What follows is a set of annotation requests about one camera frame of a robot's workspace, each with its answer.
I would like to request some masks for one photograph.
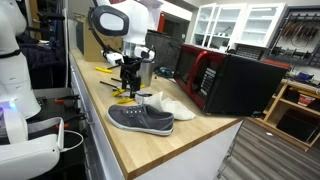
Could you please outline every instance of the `wooden countertop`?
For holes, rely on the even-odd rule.
[[[164,78],[157,78],[152,79],[151,86],[145,89],[151,93],[163,91],[163,98],[170,97],[180,101],[197,115],[196,118],[190,121],[175,120],[173,133],[167,137],[118,129],[108,121],[106,116],[108,108],[116,104],[118,99],[111,96],[111,87],[99,81],[117,84],[110,78],[119,79],[120,68],[113,69],[113,74],[96,71],[95,66],[107,68],[111,65],[104,62],[86,62],[78,49],[71,49],[70,52],[126,179],[138,177],[240,122],[237,117],[204,115],[177,84]],[[124,105],[136,105],[136,103],[130,102]]]

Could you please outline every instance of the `microwave control panel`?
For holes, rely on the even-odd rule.
[[[207,98],[209,91],[213,85],[214,77],[216,76],[216,71],[210,68],[206,69],[206,72],[203,76],[200,95],[204,98]]]

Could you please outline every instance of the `microwave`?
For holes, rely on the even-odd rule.
[[[263,112],[288,69],[182,44],[174,79],[206,114]]]

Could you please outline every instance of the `white cabinet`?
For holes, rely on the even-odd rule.
[[[191,36],[191,44],[204,46],[204,39],[207,38],[209,27],[215,13],[216,3],[199,7],[197,19]]]
[[[224,51],[233,42],[245,8],[245,3],[201,6],[190,43]]]
[[[285,3],[250,4],[235,42],[268,47],[280,23]]]

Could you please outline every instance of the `shoelace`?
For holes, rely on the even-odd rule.
[[[132,107],[128,107],[126,109],[126,113],[127,114],[137,114],[137,113],[142,113],[143,106],[139,105],[139,106],[132,106]]]

